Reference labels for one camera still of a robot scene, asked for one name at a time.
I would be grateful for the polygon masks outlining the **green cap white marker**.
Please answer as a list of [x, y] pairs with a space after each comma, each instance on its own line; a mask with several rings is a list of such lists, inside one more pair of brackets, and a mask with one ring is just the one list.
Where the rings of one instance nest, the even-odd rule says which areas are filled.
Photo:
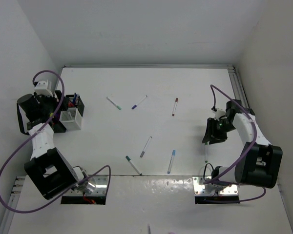
[[205, 163], [208, 163], [209, 158], [209, 144], [208, 142], [205, 143]]

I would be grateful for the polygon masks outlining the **purple cap black highlighter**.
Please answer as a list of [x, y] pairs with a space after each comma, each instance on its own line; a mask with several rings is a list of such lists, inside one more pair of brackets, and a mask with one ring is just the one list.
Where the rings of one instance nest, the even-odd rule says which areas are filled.
[[53, 117], [53, 122], [58, 122], [59, 121], [59, 117], [60, 115], [59, 114], [55, 114], [54, 117]]

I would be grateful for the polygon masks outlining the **light blue cap marker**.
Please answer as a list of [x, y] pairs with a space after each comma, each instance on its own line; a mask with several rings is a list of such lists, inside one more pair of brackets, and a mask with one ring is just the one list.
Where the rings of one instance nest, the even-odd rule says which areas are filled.
[[171, 154], [169, 166], [168, 166], [168, 169], [167, 169], [167, 174], [170, 174], [171, 173], [171, 169], [172, 169], [172, 165], [173, 165], [173, 161], [174, 161], [175, 154], [176, 154], [176, 151], [173, 150], [172, 151], [172, 154]]

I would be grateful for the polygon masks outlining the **blue clear pen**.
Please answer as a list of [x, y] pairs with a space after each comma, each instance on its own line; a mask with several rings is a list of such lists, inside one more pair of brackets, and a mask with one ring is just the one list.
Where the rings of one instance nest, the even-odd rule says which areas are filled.
[[72, 101], [73, 105], [75, 105], [75, 103], [76, 103], [76, 99], [77, 99], [77, 94], [74, 93], [74, 97], [73, 97], [73, 101]]

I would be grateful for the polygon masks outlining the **dark red cap marker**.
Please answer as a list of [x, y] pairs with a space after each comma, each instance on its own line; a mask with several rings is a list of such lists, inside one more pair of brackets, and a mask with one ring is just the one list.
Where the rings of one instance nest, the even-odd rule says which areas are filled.
[[178, 103], [178, 98], [175, 99], [174, 106], [173, 106], [173, 110], [172, 110], [172, 116], [175, 116], [177, 103]]

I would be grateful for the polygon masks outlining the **grey tip white marker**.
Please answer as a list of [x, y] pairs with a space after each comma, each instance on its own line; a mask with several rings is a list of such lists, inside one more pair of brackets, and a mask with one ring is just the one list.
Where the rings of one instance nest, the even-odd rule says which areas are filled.
[[152, 137], [150, 136], [150, 137], [148, 138], [148, 140], [147, 140], [147, 142], [146, 142], [146, 144], [145, 144], [145, 146], [144, 146], [144, 148], [143, 148], [141, 154], [140, 154], [140, 158], [142, 158], [142, 157], [144, 156], [144, 154], [145, 154], [145, 152], [146, 152], [146, 150], [147, 150], [147, 148], [148, 148], [148, 145], [150, 144], [151, 140], [152, 140]]

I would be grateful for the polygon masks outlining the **mint cap white marker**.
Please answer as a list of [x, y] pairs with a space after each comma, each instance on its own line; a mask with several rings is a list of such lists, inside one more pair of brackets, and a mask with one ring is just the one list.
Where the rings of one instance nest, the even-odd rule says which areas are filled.
[[122, 108], [117, 104], [115, 103], [110, 97], [106, 97], [106, 99], [111, 103], [113, 104], [118, 110], [121, 110]]

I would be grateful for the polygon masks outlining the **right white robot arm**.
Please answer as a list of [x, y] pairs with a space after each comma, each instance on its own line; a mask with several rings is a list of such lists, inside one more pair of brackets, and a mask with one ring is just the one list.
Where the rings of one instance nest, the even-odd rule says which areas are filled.
[[215, 116], [207, 120], [202, 143], [223, 143], [227, 134], [236, 130], [244, 148], [233, 166], [217, 166], [212, 170], [208, 183], [273, 188], [276, 184], [283, 156], [281, 147], [272, 145], [262, 134], [252, 109], [244, 109], [240, 100], [228, 101], [226, 109], [214, 109]]

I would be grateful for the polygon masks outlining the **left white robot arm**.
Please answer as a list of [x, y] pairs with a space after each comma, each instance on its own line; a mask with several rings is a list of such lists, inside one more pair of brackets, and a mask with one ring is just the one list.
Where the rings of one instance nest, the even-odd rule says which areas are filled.
[[74, 106], [72, 96], [63, 96], [60, 90], [53, 96], [37, 92], [24, 95], [16, 107], [20, 132], [32, 137], [32, 155], [24, 169], [42, 196], [50, 200], [66, 189], [84, 189], [85, 170], [71, 166], [53, 142], [55, 133], [67, 130], [61, 118], [81, 118], [83, 109]]

